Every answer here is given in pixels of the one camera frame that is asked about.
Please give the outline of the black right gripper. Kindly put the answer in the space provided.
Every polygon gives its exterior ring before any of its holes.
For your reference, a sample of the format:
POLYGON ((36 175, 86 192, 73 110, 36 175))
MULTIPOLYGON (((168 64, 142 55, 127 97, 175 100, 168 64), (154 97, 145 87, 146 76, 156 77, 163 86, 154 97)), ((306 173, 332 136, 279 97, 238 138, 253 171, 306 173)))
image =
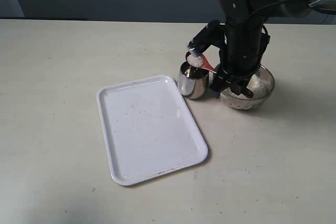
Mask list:
POLYGON ((229 87, 236 95, 252 95, 252 91, 247 88, 251 76, 233 85, 231 77, 246 77, 257 71, 270 42, 268 31, 262 23, 248 22, 239 26, 227 23, 225 38, 226 47, 220 53, 223 71, 213 75, 209 88, 215 95, 220 95, 229 87))

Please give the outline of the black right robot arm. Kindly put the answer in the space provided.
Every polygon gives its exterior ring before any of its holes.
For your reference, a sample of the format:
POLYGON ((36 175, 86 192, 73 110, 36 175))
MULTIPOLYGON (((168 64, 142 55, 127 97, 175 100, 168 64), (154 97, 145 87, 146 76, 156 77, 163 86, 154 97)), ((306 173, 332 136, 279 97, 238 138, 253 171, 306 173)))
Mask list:
POLYGON ((220 49, 220 65, 211 89, 230 88, 248 98, 248 81, 257 72, 270 42, 264 24, 271 17, 307 17, 311 11, 335 14, 335 0, 219 0, 226 16, 226 41, 220 49))

